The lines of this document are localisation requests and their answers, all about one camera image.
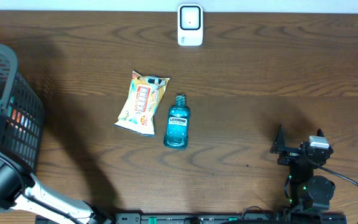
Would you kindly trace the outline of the teal mouthwash bottle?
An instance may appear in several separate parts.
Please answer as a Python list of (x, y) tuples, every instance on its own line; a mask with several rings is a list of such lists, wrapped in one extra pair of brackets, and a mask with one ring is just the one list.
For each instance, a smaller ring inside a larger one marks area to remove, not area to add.
[(163, 143), (175, 149), (185, 149), (188, 145), (190, 109), (186, 106), (184, 94), (175, 97), (175, 104), (168, 111), (167, 128)]

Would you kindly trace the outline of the yellow snack bag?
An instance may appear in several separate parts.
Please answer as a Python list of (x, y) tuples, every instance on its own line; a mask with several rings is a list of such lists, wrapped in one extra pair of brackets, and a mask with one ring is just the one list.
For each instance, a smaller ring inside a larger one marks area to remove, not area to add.
[(145, 136), (153, 136), (153, 117), (169, 81), (170, 78), (167, 77), (141, 75), (133, 70), (127, 100), (114, 125)]

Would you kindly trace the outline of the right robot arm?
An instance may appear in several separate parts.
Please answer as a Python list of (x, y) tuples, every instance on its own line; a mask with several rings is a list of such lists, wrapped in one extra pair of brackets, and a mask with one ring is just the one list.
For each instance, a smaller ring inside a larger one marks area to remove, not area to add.
[(275, 219), (282, 223), (322, 223), (335, 190), (334, 182), (314, 175), (314, 170), (325, 165), (333, 153), (322, 130), (299, 147), (289, 147), (284, 128), (279, 125), (270, 152), (278, 154), (277, 164), (289, 167), (284, 193), (290, 206), (276, 213)]

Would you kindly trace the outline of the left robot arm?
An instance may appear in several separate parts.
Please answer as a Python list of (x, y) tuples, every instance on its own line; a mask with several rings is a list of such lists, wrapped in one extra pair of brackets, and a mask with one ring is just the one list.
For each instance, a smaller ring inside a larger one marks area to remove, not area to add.
[(114, 223), (115, 218), (84, 201), (69, 198), (41, 183), (20, 152), (26, 142), (0, 145), (0, 213), (24, 210), (55, 223)]

